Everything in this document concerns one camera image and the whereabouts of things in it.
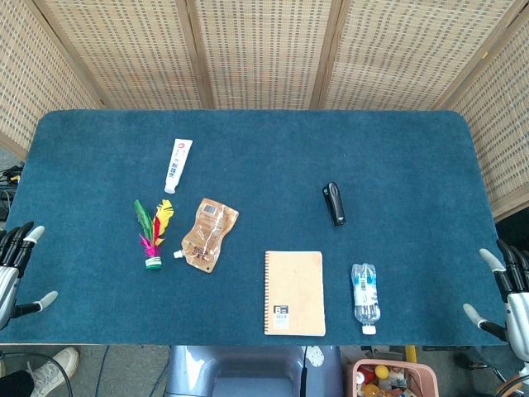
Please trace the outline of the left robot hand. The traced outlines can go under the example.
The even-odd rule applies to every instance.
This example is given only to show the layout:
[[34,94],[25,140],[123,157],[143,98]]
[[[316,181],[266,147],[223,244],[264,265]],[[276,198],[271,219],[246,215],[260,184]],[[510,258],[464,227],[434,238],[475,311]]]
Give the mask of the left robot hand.
[[1,329],[4,329],[12,318],[43,311],[58,297],[57,291],[50,291],[35,302],[17,304],[21,279],[32,250],[44,232],[44,226],[34,227],[33,222],[14,227],[9,232],[1,231]]

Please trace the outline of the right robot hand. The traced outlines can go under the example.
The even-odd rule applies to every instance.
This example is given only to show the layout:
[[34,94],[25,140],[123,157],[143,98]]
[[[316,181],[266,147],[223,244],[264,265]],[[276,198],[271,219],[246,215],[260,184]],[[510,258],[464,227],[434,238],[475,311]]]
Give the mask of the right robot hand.
[[505,325],[500,326],[483,318],[471,304],[463,310],[479,329],[507,342],[518,359],[528,363],[528,251],[496,241],[504,264],[487,249],[479,254],[488,264],[497,284],[505,308]]

